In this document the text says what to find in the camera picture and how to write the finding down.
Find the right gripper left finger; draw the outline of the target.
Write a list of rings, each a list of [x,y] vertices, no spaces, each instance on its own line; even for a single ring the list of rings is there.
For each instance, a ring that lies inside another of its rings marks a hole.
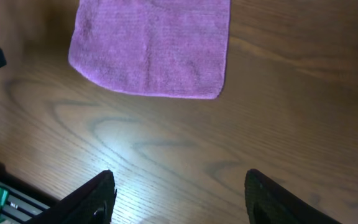
[[[25,224],[110,224],[115,201],[114,174],[104,170]]]

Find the purple microfiber cloth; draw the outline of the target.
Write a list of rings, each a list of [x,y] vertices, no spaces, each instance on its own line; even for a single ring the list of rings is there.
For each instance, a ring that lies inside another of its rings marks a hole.
[[[229,0],[87,0],[68,61],[119,93],[215,99],[225,81]]]

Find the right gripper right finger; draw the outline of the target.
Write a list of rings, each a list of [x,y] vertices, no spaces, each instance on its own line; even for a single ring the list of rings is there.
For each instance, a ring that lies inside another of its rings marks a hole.
[[[339,224],[257,169],[247,171],[244,187],[250,224]]]

